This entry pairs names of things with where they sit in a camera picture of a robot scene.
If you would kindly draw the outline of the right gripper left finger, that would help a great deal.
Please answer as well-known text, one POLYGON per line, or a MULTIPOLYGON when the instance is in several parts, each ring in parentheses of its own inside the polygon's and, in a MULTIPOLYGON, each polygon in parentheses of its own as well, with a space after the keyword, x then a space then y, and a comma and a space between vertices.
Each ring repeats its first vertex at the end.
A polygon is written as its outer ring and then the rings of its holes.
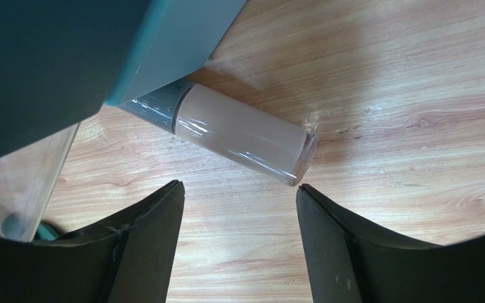
POLYGON ((184 201, 174 180, 53 241, 0 237, 0 302, 165 302, 184 201))

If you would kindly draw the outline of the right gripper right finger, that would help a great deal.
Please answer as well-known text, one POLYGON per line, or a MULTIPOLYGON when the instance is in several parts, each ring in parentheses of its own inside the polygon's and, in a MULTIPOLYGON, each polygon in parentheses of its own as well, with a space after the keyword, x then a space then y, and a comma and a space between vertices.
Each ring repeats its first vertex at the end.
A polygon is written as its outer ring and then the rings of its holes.
POLYGON ((485 302, 485 235, 440 246, 394 232, 309 184, 296 195, 314 302, 485 302))

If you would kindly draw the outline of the transparent drawer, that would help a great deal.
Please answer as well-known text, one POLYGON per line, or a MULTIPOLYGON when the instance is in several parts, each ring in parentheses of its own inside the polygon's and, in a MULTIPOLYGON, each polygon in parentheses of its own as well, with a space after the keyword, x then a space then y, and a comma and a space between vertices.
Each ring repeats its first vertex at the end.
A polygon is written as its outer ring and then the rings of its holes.
POLYGON ((0 237, 33 240, 79 127, 0 158, 0 237))

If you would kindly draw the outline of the teal drawer organizer box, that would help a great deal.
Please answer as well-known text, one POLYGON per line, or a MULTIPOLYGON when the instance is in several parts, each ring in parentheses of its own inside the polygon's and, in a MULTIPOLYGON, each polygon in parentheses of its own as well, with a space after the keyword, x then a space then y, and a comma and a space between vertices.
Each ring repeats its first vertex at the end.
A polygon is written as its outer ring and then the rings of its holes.
POLYGON ((0 158, 200 69, 244 1, 0 1, 0 158))

